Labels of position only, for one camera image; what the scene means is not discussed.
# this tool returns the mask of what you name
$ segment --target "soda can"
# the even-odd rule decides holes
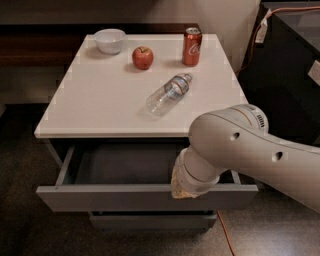
[[[199,62],[202,33],[199,28],[187,28],[184,33],[182,63],[196,66]]]

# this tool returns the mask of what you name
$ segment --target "water bottle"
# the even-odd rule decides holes
[[[147,99],[147,109],[155,116],[165,115],[187,93],[191,80],[190,73],[175,75]]]

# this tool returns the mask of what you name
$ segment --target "open drawer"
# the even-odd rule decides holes
[[[172,168],[184,147],[175,142],[80,143],[68,150],[56,184],[38,187],[37,194],[59,212],[207,212],[251,202],[257,186],[233,181],[196,199],[173,199]]]

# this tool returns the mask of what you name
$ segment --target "cable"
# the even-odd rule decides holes
[[[320,6],[313,6],[313,7],[297,7],[297,8],[278,8],[275,9],[274,11],[270,12],[269,14],[267,14],[263,20],[267,20],[268,18],[270,18],[273,14],[278,13],[278,12],[297,12],[297,11],[313,11],[313,10],[320,10]],[[239,73],[242,70],[246,69],[247,67],[249,67],[249,65],[251,64],[252,61],[252,56],[253,56],[253,50],[254,50],[254,45],[255,45],[255,40],[258,34],[259,29],[261,28],[261,23],[256,27],[252,39],[251,39],[251,45],[250,45],[250,52],[249,52],[249,60],[248,60],[248,64],[246,66],[244,66],[243,68],[239,69],[238,71],[236,71],[235,73]]]
[[[217,211],[217,215],[218,215],[218,218],[219,218],[219,220],[220,220],[220,222],[221,222],[221,225],[222,225],[222,228],[223,228],[223,232],[224,232],[224,234],[225,234],[225,236],[226,236],[226,238],[227,238],[227,242],[228,242],[230,251],[231,251],[231,253],[232,253],[233,256],[236,256],[236,254],[235,254],[235,252],[234,252],[234,250],[233,250],[231,241],[230,241],[230,237],[229,237],[227,228],[226,228],[226,226],[225,226],[225,224],[224,224],[224,222],[223,222],[222,216],[221,216],[221,214],[220,214],[219,211]]]

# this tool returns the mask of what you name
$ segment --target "white bowl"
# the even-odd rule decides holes
[[[94,34],[94,40],[100,51],[117,54],[121,51],[126,33],[119,29],[104,29]]]

